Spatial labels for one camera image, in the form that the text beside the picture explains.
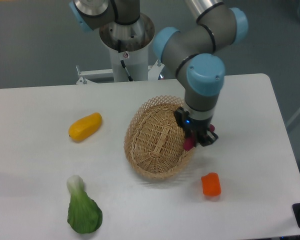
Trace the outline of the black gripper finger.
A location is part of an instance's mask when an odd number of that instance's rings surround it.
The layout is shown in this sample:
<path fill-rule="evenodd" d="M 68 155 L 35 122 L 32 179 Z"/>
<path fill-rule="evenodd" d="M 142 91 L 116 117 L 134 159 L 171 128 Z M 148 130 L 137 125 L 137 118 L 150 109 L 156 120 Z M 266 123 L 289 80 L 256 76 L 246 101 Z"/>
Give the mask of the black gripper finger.
<path fill-rule="evenodd" d="M 196 143 L 202 147 L 212 145 L 218 138 L 219 136 L 210 130 L 198 131 L 196 133 Z"/>
<path fill-rule="evenodd" d="M 183 129 L 185 133 L 190 132 L 190 119 L 189 119 L 189 112 L 184 110 L 183 107 L 179 107 L 173 113 L 177 125 Z"/>

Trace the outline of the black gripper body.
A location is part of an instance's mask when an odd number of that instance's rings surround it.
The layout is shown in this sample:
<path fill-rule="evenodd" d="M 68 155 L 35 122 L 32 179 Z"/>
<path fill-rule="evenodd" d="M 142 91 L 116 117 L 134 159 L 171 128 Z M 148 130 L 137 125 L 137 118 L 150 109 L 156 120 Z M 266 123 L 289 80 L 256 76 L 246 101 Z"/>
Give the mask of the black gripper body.
<path fill-rule="evenodd" d="M 204 120 L 197 120 L 190 116 L 190 113 L 188 115 L 188 118 L 190 120 L 189 128 L 192 131 L 206 131 L 209 126 L 211 125 L 211 118 L 204 119 Z"/>

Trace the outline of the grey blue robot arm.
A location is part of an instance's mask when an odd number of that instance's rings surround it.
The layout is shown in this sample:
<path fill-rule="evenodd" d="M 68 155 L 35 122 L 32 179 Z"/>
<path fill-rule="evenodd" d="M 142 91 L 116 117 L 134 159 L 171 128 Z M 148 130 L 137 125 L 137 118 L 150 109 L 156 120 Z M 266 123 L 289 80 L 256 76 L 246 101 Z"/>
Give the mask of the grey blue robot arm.
<path fill-rule="evenodd" d="M 221 0 L 188 0 L 196 26 L 182 33 L 174 27 L 155 31 L 138 0 L 72 0 L 69 7 L 85 31 L 98 30 L 108 48 L 115 82 L 148 80 L 148 47 L 185 89 L 184 104 L 174 112 L 185 133 L 183 147 L 213 144 L 211 126 L 224 85 L 225 65 L 214 53 L 240 42 L 247 17 Z"/>

